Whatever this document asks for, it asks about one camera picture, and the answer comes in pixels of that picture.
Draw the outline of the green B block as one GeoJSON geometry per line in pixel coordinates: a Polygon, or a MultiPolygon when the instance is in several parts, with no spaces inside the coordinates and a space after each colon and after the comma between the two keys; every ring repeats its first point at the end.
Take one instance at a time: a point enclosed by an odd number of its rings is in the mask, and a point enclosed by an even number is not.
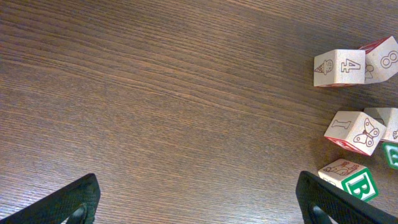
{"type": "Polygon", "coordinates": [[[365,202],[379,195],[370,170],[345,159],[338,159],[321,168],[318,175],[329,184],[365,202]]]}

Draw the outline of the green sided letter block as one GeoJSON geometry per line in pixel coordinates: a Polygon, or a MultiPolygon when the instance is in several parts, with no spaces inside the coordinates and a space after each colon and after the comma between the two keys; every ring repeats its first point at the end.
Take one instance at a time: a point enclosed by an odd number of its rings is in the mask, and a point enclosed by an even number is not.
{"type": "Polygon", "coordinates": [[[384,142],[382,149],[386,156],[387,164],[391,169],[398,169],[398,158],[397,158],[397,144],[391,142],[384,142]]]}

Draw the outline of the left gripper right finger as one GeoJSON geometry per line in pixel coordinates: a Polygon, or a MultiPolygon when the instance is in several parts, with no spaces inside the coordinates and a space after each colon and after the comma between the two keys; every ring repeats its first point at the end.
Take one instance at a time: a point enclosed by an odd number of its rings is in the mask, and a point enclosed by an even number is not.
{"type": "Polygon", "coordinates": [[[308,171],[299,175],[295,190],[305,224],[397,223],[392,216],[350,195],[308,171]]]}

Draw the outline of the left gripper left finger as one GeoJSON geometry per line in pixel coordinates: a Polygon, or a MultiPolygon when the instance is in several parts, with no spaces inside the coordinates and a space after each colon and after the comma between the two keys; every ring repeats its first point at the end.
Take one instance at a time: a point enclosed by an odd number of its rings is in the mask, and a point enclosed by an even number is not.
{"type": "Polygon", "coordinates": [[[93,223],[100,196],[95,174],[86,174],[1,223],[93,223]]]}

